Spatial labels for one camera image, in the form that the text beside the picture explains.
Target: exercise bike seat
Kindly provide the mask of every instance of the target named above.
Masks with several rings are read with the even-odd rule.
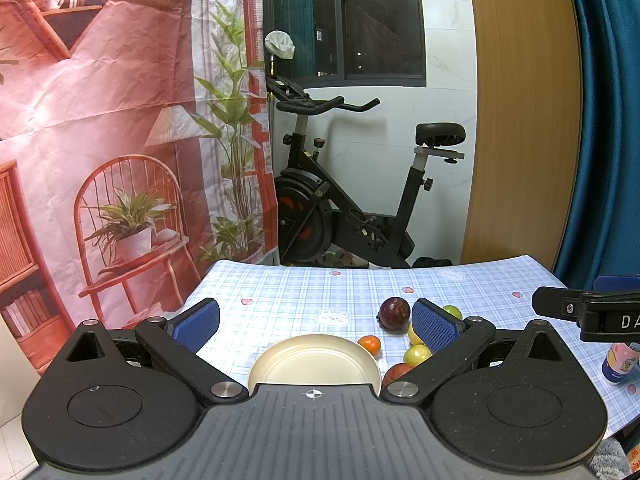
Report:
[[[457,123],[421,123],[415,127],[415,143],[437,146],[455,146],[466,139],[465,128]]]

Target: gray ribbed plate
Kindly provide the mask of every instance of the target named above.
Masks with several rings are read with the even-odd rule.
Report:
[[[465,462],[436,439],[418,410],[380,402],[369,386],[263,384],[246,402],[211,408],[181,447],[146,466],[116,474],[82,475],[44,465],[28,478],[106,477],[506,480],[514,475],[491,472]],[[540,478],[590,480],[595,476],[581,466]]]

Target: gray fuzzy cloth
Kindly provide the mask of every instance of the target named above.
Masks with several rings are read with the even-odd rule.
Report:
[[[629,461],[615,438],[606,438],[600,443],[591,469],[600,480],[622,480],[631,474]]]

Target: plaid tablecloth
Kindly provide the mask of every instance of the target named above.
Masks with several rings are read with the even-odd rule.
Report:
[[[405,335],[389,335],[376,322],[380,303],[391,296],[452,304],[466,316],[483,316],[498,328],[523,328],[533,317],[531,295],[539,287],[562,286],[528,256],[436,269],[319,269],[218,262],[184,308],[203,298],[220,304],[220,329],[198,355],[242,384],[255,359],[270,345],[306,333],[329,333],[357,341],[373,334],[382,342],[384,374],[402,361]],[[583,343],[573,323],[549,320],[574,352],[604,399],[607,436],[640,414],[640,370],[620,384],[602,377],[609,344]]]

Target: cream-colored bowl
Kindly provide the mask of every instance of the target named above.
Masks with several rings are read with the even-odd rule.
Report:
[[[306,334],[290,337],[267,348],[249,371],[247,387],[258,383],[326,384],[370,383],[378,395],[382,387],[380,369],[362,346],[343,337]]]

